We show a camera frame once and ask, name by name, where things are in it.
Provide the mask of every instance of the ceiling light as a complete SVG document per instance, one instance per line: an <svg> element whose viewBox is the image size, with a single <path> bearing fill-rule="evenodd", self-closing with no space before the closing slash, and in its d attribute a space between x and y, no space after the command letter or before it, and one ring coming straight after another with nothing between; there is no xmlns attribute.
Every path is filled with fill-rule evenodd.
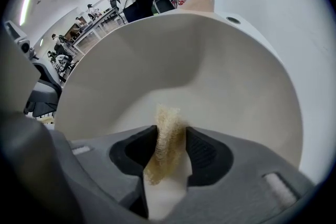
<svg viewBox="0 0 336 224"><path fill-rule="evenodd" d="M21 17L20 17L20 25L22 25L26 20L26 14L27 14L27 10L28 10L29 1L30 0L24 0L23 1L22 10L21 10Z"/></svg>

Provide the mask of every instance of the white curved panel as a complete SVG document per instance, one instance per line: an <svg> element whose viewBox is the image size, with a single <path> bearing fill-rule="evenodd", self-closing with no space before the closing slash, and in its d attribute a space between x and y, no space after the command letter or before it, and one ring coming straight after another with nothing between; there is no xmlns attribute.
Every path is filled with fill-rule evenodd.
<svg viewBox="0 0 336 224"><path fill-rule="evenodd" d="M281 63L244 32L196 14L154 16L101 40L69 77L55 128L73 140L154 124L158 103L299 165L300 109Z"/></svg>
<svg viewBox="0 0 336 224"><path fill-rule="evenodd" d="M336 149L336 23L329 1L215 0L215 12L239 14L274 47L300 102L300 171L323 181Z"/></svg>

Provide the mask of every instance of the white wall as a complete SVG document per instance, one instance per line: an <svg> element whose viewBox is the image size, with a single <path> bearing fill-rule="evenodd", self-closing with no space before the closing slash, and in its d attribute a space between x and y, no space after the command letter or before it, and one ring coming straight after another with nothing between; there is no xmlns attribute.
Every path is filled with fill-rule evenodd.
<svg viewBox="0 0 336 224"><path fill-rule="evenodd" d="M66 32L69 30L69 28L74 24L74 18L79 13L79 9L75 8L72 11L70 11L68 14L66 14L64 17L62 17L59 21L57 21L54 25L52 25L48 31L44 33L42 36L43 43L42 46L40 46L40 40L35 45L35 51L36 55L39 58L45 58L49 60L47 52L54 51L55 41L51 38L52 34L56 35L65 35Z"/></svg>
<svg viewBox="0 0 336 224"><path fill-rule="evenodd" d="M37 0L30 1L30 13L21 29L28 35L31 45L35 45L38 51L42 38L44 38L42 48L46 46L47 40L51 39L48 34L50 28L56 34L65 35L77 16L83 16L86 21L89 21L88 4L100 8L101 11L110 7L107 0L43 0L38 5L34 5L36 2Z"/></svg>
<svg viewBox="0 0 336 224"><path fill-rule="evenodd" d="M215 0L239 14L274 47L296 88L303 120L300 170L324 179L336 147L336 35L326 0Z"/></svg>

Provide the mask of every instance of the gray plastic part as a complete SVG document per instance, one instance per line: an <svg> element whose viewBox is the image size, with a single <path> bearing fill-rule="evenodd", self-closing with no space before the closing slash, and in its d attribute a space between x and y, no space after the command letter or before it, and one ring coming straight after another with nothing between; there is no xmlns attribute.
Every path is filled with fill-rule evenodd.
<svg viewBox="0 0 336 224"><path fill-rule="evenodd" d="M52 84L57 84L59 87L61 87L61 83L58 77L58 73L56 69L53 67L51 62L40 58L40 59L32 59L31 62L34 65L41 66L43 70L45 71L45 74L48 76L49 80L52 82Z"/></svg>
<svg viewBox="0 0 336 224"><path fill-rule="evenodd" d="M22 113L1 114L0 119L1 152L22 186L60 222L81 223L80 208L65 180L49 131Z"/></svg>
<svg viewBox="0 0 336 224"><path fill-rule="evenodd" d="M117 141L145 128L72 142L73 147L93 148L76 157L100 188L124 206L128 204L127 197L134 197L137 192L136 180L120 174L109 163L109 150ZM263 179L269 173L277 173L298 198L313 189L306 177L267 147L218 132L195 130L226 144L234 156L233 166L213 185L189 187L185 198L162 223L262 223L275 216L281 221L281 213L295 211L296 204L287 210L281 208Z"/></svg>
<svg viewBox="0 0 336 224"><path fill-rule="evenodd" d="M90 151L78 154L76 158L98 186L125 207L131 206L139 197L142 182L138 176L123 174L115 166L109 157L110 148L116 142L125 140L148 127L144 126L99 138L72 142L73 147L84 145L90 147Z"/></svg>
<svg viewBox="0 0 336 224"><path fill-rule="evenodd" d="M64 222L145 224L125 207L140 194L142 182L121 173L109 158L110 147L147 127L69 143L22 114L1 121L2 153L23 186ZM234 156L229 172L210 186L189 187L161 223L283 223L314 194L312 183L268 148L221 133L195 129L225 143ZM72 148L91 150L74 156ZM298 202L282 210L263 179L277 173Z"/></svg>
<svg viewBox="0 0 336 224"><path fill-rule="evenodd" d="M283 212L262 176L277 173L299 197L312 183L265 146L222 133L195 130L225 143L233 153L230 171L217 183L189 187L164 223L262 223Z"/></svg>
<svg viewBox="0 0 336 224"><path fill-rule="evenodd" d="M33 91L28 99L28 102L43 102L43 103L58 103L58 95L54 88L42 84L40 82L36 83Z"/></svg>
<svg viewBox="0 0 336 224"><path fill-rule="evenodd" d="M45 114L56 111L56 104L35 103L33 110L33 117L37 118Z"/></svg>
<svg viewBox="0 0 336 224"><path fill-rule="evenodd" d="M72 153L72 148L76 148L75 145L70 147L64 135L57 131L50 131L50 133L54 140L57 156L66 175L67 182L77 198L85 223L147 223L145 219L120 206L117 203L117 200L107 192L109 189L101 188L93 180L97 174L88 174L87 171L82 168L76 156ZM94 166L100 166L100 163L94 163ZM116 189L112 193L117 194L117 197L120 193L123 194L120 195L120 197L126 197L127 195L131 196L132 193L136 192L137 188L140 187L140 179L135 177L131 183L128 182L124 185L119 180L123 177L127 178L127 176L121 174L121 172L119 173L120 174L117 174L116 176L112 175L112 177L108 178L110 188Z"/></svg>

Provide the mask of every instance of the loofah sponge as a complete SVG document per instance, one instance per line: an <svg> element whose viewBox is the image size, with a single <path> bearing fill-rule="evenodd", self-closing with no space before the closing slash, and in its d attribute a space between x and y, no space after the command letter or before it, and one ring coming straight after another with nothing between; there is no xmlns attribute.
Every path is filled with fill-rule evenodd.
<svg viewBox="0 0 336 224"><path fill-rule="evenodd" d="M180 110L158 105L156 110L157 142L155 152L143 171L144 178L151 185L174 172L185 150L186 124L180 117Z"/></svg>

